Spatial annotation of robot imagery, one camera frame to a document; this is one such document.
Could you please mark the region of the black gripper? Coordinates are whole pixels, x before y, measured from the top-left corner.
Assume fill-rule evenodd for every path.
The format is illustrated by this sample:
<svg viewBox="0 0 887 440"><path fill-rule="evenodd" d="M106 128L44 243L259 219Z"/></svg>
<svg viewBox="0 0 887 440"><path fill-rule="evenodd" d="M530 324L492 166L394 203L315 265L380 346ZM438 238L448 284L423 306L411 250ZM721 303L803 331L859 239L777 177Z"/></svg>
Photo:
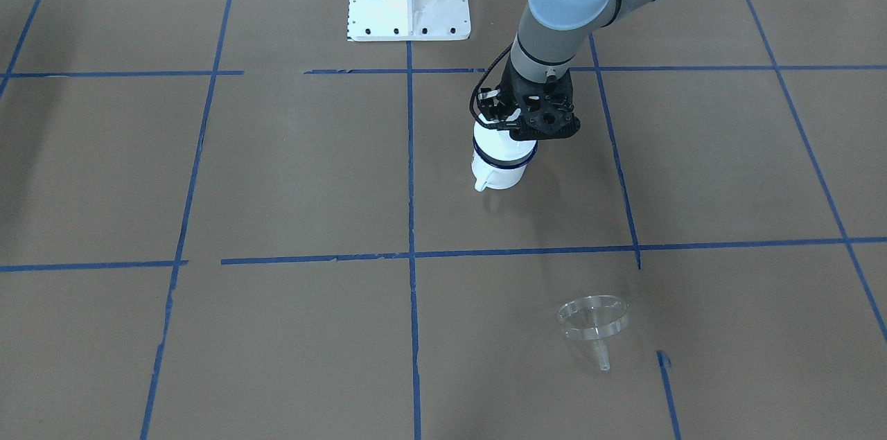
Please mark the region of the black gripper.
<svg viewBox="0 0 887 440"><path fill-rule="evenodd" d="M581 128L574 114L570 71L552 84L536 83L508 61L496 89L476 87L475 107L479 127L510 131L517 141L570 138Z"/></svg>

